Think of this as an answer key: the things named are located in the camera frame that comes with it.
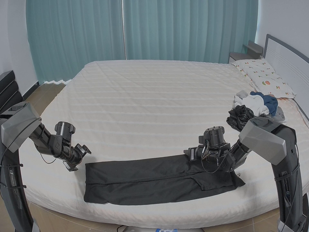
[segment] bed sheet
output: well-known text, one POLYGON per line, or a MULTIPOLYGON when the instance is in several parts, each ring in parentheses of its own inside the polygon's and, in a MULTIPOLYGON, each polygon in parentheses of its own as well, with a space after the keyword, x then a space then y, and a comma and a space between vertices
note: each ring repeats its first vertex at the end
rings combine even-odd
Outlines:
MULTIPOLYGON (((20 148, 27 198, 74 217, 149 228, 199 228, 237 222, 278 207, 270 163, 251 152, 236 169, 243 187, 179 203, 119 206, 85 203, 85 163, 136 160, 182 154, 198 145, 198 136, 224 126, 234 144, 238 132, 227 123, 234 95, 252 91, 231 64, 161 60, 117 60, 87 64, 42 114, 53 133, 58 121, 76 127, 72 144, 85 144, 92 155, 79 170, 68 172, 62 161, 45 164, 33 142, 20 148)), ((280 99, 287 125, 297 133, 303 192, 309 183, 309 129, 293 100, 280 99)), ((52 161, 51 156, 43 156, 52 161)))

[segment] wall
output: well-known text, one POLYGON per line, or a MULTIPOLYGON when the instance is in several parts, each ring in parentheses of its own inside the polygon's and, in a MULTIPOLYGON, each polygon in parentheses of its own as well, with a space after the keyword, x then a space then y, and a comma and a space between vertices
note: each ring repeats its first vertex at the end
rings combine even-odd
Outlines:
POLYGON ((309 57, 309 0, 259 0, 256 43, 268 33, 309 57))
POLYGON ((22 95, 36 82, 27 27, 26 0, 0 0, 0 74, 13 70, 22 95))

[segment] black pants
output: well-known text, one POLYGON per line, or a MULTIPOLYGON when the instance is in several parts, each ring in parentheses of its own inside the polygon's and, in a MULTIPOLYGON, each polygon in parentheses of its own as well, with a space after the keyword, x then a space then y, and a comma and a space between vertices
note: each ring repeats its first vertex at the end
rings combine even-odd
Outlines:
MULTIPOLYGON (((207 171, 216 164, 203 161, 207 171)), ((204 171, 186 155, 86 164, 84 201, 143 205, 200 199, 231 191, 245 183, 235 172, 204 171)))

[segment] white towel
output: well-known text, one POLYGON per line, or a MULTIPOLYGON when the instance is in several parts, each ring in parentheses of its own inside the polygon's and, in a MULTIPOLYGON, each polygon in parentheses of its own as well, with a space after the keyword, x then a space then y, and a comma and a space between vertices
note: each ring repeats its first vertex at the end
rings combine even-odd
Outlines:
POLYGON ((247 108, 250 108, 255 116, 269 114, 269 110, 267 106, 264 105, 264 100, 260 95, 248 95, 243 99, 235 96, 235 106, 241 105, 245 105, 247 108))

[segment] floor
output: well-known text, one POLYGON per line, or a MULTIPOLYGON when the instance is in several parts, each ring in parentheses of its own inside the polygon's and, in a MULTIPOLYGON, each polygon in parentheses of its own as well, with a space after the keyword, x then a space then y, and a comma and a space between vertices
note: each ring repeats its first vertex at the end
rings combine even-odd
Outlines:
MULTIPOLYGON (((27 99, 39 115, 50 102, 64 88, 64 84, 43 84, 38 87, 27 99)), ((86 232, 104 231, 116 232, 118 225, 87 221, 51 211, 35 203, 28 202, 32 216, 37 220, 41 232, 86 232)), ((275 209, 241 222, 203 228, 205 232, 277 232, 279 209, 275 209)), ((3 200, 0 198, 0 230, 13 232, 14 227, 6 211, 3 200)))

